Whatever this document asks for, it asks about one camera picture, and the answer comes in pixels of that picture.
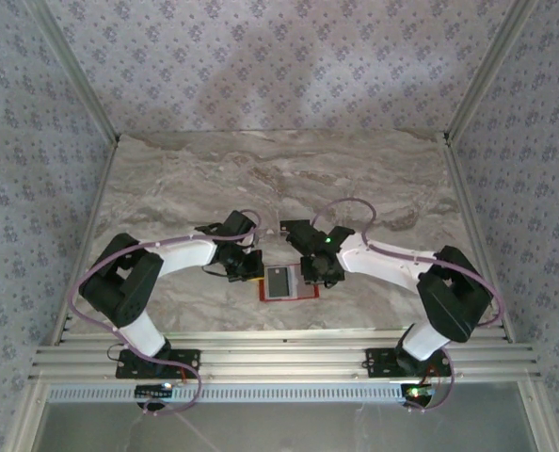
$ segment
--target marble surface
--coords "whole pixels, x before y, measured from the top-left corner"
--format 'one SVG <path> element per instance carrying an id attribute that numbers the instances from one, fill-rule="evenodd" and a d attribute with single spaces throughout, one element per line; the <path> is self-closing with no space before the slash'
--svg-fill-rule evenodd
<path id="1" fill-rule="evenodd" d="M 312 218 L 344 196 L 371 202 L 373 239 L 420 250 L 445 244 L 471 255 L 455 194 L 432 135 L 401 131 L 215 132 L 122 136 L 89 262 L 127 232 L 140 240 L 190 232 L 222 221 L 232 209 L 263 217 L 266 264 L 298 262 L 278 235 L 280 219 Z M 360 230 L 367 208 L 343 203 L 320 222 Z M 82 299 L 78 305 L 94 313 Z M 148 312 L 162 331 L 400 328 L 423 318 L 416 294 L 362 275 L 321 298 L 263 303 L 255 282 L 228 283 L 199 268 L 158 280 Z M 96 331 L 71 320 L 71 332 Z"/>

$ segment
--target wall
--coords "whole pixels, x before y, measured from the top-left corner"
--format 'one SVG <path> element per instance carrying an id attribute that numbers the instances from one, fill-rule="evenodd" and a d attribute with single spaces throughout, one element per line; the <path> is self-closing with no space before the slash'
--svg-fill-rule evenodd
<path id="1" fill-rule="evenodd" d="M 0 447 L 107 150 L 24 4 L 0 0 Z"/>
<path id="2" fill-rule="evenodd" d="M 559 0 L 539 1 L 457 148 L 559 417 Z"/>
<path id="3" fill-rule="evenodd" d="M 510 0 L 48 0 L 117 132 L 444 130 Z"/>

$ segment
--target patterned wallpaper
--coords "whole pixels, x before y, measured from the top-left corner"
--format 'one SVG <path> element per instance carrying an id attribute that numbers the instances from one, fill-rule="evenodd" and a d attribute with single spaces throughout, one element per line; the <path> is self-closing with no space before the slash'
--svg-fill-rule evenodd
<path id="1" fill-rule="evenodd" d="M 0 448 L 106 154 L 24 4 L 0 0 Z"/>
<path id="2" fill-rule="evenodd" d="M 539 1 L 457 148 L 559 417 L 559 0 Z"/>
<path id="3" fill-rule="evenodd" d="M 48 0 L 117 132 L 429 127 L 511 0 Z"/>

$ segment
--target marble tabletop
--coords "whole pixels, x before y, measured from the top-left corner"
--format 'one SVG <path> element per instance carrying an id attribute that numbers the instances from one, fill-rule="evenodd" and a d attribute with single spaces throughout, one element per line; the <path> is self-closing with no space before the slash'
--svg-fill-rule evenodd
<path id="1" fill-rule="evenodd" d="M 371 202 L 378 221 L 370 237 L 419 250 L 450 244 L 471 256 L 470 240 L 432 135 L 403 131 L 213 132 L 122 136 L 107 180 L 89 262 L 110 239 L 189 233 L 222 221 L 233 209 L 263 218 L 264 262 L 299 255 L 279 236 L 281 219 L 312 218 L 345 196 Z M 338 204 L 320 221 L 360 230 L 370 213 Z M 83 300 L 79 308 L 99 316 Z M 160 278 L 148 312 L 162 331 L 250 331 L 334 328 L 394 329 L 423 318 L 416 294 L 362 275 L 347 275 L 319 299 L 263 303 L 255 282 L 229 283 L 200 268 Z M 71 332 L 96 332 L 72 319 Z"/>

